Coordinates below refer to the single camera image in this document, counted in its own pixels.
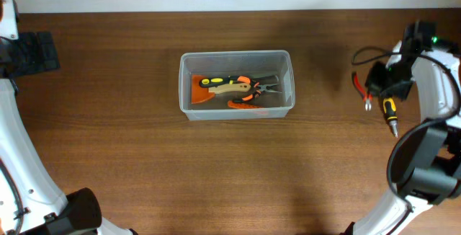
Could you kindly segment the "yellow black screwdriver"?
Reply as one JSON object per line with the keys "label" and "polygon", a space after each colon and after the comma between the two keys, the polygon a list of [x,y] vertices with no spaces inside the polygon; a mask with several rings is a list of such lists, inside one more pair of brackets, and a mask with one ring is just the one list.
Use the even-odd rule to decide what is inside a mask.
{"label": "yellow black screwdriver", "polygon": [[395,102],[392,98],[385,98],[382,101],[382,108],[386,122],[390,128],[391,133],[398,137],[398,117]]}

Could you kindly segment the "orange cutting pliers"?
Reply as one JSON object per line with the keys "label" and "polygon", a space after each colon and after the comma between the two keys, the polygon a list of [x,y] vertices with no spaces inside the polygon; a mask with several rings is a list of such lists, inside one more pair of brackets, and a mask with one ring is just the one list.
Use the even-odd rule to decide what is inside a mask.
{"label": "orange cutting pliers", "polygon": [[352,72],[352,83],[354,88],[362,98],[365,110],[370,111],[372,109],[372,95],[369,92],[367,92],[365,88],[359,83],[356,71]]}

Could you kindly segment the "orange long nose pliers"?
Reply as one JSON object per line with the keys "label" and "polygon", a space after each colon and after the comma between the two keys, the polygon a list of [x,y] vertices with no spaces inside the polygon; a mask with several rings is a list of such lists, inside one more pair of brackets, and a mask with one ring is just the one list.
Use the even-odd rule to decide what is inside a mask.
{"label": "orange long nose pliers", "polygon": [[250,86],[250,91],[247,96],[241,97],[238,99],[233,99],[232,102],[237,103],[237,104],[242,104],[245,102],[250,102],[253,99],[256,99],[263,95],[263,93],[280,93],[280,91],[274,89],[276,86],[279,84],[260,84],[259,81],[256,79],[251,79],[247,76],[229,76],[229,83],[234,84],[234,83],[244,83],[248,84]]}

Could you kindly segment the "metal file yellow black handle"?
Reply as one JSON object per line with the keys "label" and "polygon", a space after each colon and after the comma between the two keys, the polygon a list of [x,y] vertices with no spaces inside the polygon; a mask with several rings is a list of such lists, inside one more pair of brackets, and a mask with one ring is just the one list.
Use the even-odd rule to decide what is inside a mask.
{"label": "metal file yellow black handle", "polygon": [[198,80],[198,84],[202,88],[211,88],[211,87],[218,87],[224,84],[236,84],[236,83],[244,83],[249,84],[251,87],[256,87],[261,81],[265,81],[268,79],[275,80],[276,82],[279,81],[279,77],[276,74],[259,74],[254,75],[253,78],[250,76],[244,75],[233,75],[227,77],[210,77],[206,78],[204,76],[195,75],[196,79]]}

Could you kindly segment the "red scraper wooden handle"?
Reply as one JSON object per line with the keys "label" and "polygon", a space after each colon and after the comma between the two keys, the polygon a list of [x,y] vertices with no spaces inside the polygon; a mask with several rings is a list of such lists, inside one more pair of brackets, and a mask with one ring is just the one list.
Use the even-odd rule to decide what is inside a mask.
{"label": "red scraper wooden handle", "polygon": [[228,92],[247,92],[250,86],[244,83],[224,84],[218,87],[202,88],[198,84],[195,75],[192,76],[191,87],[191,103],[199,104],[207,102],[215,97],[216,94],[224,94]]}

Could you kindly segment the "clear plastic container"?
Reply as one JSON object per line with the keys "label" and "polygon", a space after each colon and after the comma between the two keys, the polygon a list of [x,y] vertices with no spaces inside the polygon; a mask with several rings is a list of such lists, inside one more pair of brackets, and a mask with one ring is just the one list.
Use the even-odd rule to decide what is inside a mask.
{"label": "clear plastic container", "polygon": [[179,106],[189,120],[283,118],[295,106],[285,50],[185,53]]}

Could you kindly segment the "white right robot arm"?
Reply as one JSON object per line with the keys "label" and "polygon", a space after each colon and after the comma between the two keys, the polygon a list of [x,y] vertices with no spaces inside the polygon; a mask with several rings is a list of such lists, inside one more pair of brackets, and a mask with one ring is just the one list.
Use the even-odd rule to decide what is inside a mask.
{"label": "white right robot arm", "polygon": [[[418,215],[460,196],[460,47],[436,30],[433,22],[410,24],[392,50],[375,49],[364,84],[352,73],[365,109],[377,99],[398,141],[386,166],[387,190],[345,234],[399,234]],[[412,86],[421,122],[398,135],[394,99],[406,100]]]}

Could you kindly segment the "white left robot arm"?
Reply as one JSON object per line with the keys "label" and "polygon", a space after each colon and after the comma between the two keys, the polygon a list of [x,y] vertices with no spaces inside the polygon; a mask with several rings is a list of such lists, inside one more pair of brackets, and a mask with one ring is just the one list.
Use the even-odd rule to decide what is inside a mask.
{"label": "white left robot arm", "polygon": [[19,32],[15,0],[1,0],[1,233],[126,234],[87,187],[65,194],[44,167],[17,106],[21,76],[59,69],[50,32]]}

